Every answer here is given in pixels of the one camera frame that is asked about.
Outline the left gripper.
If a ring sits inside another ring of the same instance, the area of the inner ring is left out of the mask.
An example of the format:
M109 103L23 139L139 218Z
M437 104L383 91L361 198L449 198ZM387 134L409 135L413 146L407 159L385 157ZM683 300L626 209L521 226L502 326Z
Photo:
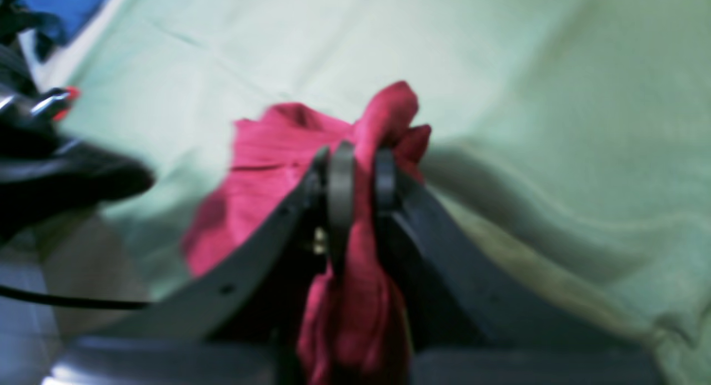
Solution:
M43 157L2 156L2 241L74 209L135 197L153 187L140 160L64 137Z

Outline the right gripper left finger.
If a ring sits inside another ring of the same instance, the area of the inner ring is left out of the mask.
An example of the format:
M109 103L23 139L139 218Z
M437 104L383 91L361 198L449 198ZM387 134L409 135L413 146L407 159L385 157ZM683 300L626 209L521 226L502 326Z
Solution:
M343 269L354 147L320 148L297 187L228 258L71 342L46 384L304 384L293 342L312 279Z

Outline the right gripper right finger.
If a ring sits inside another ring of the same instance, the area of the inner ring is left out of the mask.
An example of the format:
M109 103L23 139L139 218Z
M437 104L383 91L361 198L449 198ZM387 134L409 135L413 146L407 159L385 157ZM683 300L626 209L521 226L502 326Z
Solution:
M637 343L537 296L496 266L424 185L375 155L380 260L405 299L411 384L663 384Z

